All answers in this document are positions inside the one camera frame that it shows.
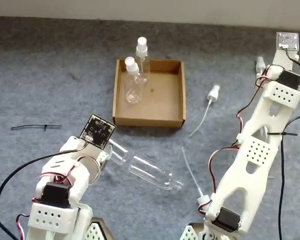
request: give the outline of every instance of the white wall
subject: white wall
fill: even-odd
[[[300,0],[0,0],[0,16],[245,25],[300,30]]]

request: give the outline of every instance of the black zip tie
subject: black zip tie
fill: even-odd
[[[275,133],[275,132],[274,132],[274,133],[272,133],[272,132],[269,133],[269,132],[268,132],[268,135],[289,135],[289,136],[298,136],[297,133],[292,133],[292,132],[289,133],[289,132],[285,132],[285,131],[284,131],[284,132],[281,132],[281,133],[280,133],[280,132],[276,132],[276,133]]]
[[[21,126],[14,126],[11,128],[11,130],[19,129],[19,128],[29,128],[29,127],[44,127],[44,131],[46,131],[47,127],[52,127],[52,128],[60,128],[62,125],[48,125],[48,124],[30,124],[30,125],[21,125]]]

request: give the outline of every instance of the black cable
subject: black cable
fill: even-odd
[[[48,124],[30,124],[30,125],[21,125],[21,126],[14,126],[11,128],[11,130],[19,129],[19,128],[28,128],[28,127],[44,127],[44,131],[46,131],[47,127],[53,127],[53,128],[60,128],[62,125],[48,125]]]
[[[61,152],[57,152],[57,153],[53,153],[53,154],[49,154],[49,155],[45,155],[45,156],[42,156],[42,157],[39,157],[37,159],[34,159],[32,161],[29,161],[27,162],[26,164],[23,164],[22,166],[18,167],[16,170],[14,170],[5,180],[4,182],[2,183],[2,185],[0,186],[0,197],[1,197],[1,194],[2,194],[2,191],[5,187],[5,185],[9,182],[9,180],[11,180],[12,177],[15,176],[15,174],[17,174],[20,170],[22,170],[23,168],[27,167],[28,165],[30,164],[33,164],[33,163],[36,163],[40,160],[43,160],[43,159],[46,159],[46,158],[51,158],[51,157],[54,157],[54,156],[59,156],[59,155],[63,155],[63,154],[70,154],[70,153],[76,153],[77,151],[81,151],[83,150],[85,147],[87,146],[87,143],[84,144],[84,146],[82,148],[79,148],[79,149],[74,149],[74,150],[66,150],[66,151],[61,151]],[[0,221],[0,228],[6,232],[12,239],[14,240],[18,240],[18,238],[13,234],[11,233],[10,230],[8,230],[3,223],[1,223]]]
[[[296,60],[290,58],[287,49],[285,49],[285,53],[287,55],[287,57],[294,62],[295,64],[297,64],[300,67],[300,63],[297,62]],[[300,119],[300,115],[296,116],[292,119],[290,119],[287,124],[285,125],[284,130],[295,120]],[[280,148],[281,148],[281,191],[280,191],[280,199],[279,199],[279,209],[278,209],[278,229],[279,229],[279,239],[282,240],[282,231],[281,231],[281,211],[282,211],[282,201],[283,201],[283,192],[284,192],[284,149],[283,149],[283,135],[282,135],[282,139],[281,139],[281,143],[280,143]]]
[[[297,64],[300,67],[300,62],[290,58],[289,53],[288,53],[288,49],[285,49],[285,54],[288,57],[288,59],[290,59],[293,63]]]

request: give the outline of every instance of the cardboard box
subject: cardboard box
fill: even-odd
[[[152,59],[150,79],[142,100],[136,104],[125,99],[124,79],[127,77],[124,59],[117,60],[113,99],[116,125],[182,127],[186,116],[183,62]]]

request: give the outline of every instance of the gray carpet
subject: gray carpet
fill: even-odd
[[[111,120],[115,59],[134,53],[138,36],[148,38],[154,58],[185,62],[187,121],[180,130],[119,127],[114,139],[152,156],[184,183],[180,191],[164,191],[138,179],[126,167],[109,162],[82,202],[103,217],[117,240],[178,240],[189,222],[200,222],[196,187],[181,157],[180,146],[199,123],[205,96],[216,83],[220,97],[199,133],[185,141],[186,153],[199,184],[212,191],[207,159],[229,145],[238,131],[235,113],[254,91],[254,59],[270,63],[275,31],[190,24],[0,18],[0,184],[17,166],[58,151],[78,135],[91,113]],[[245,120],[253,106],[244,112]],[[61,124],[61,129],[23,129],[24,124]],[[286,188],[282,229],[286,240],[300,239],[300,120],[285,138]],[[222,152],[213,169],[220,180],[234,154]],[[27,167],[7,185],[0,218],[17,235],[15,217],[29,213],[31,197],[46,161]],[[267,191],[246,239],[278,239],[277,206],[280,158],[277,156]],[[243,200],[228,206],[240,210]],[[0,240],[8,239],[0,229]]]

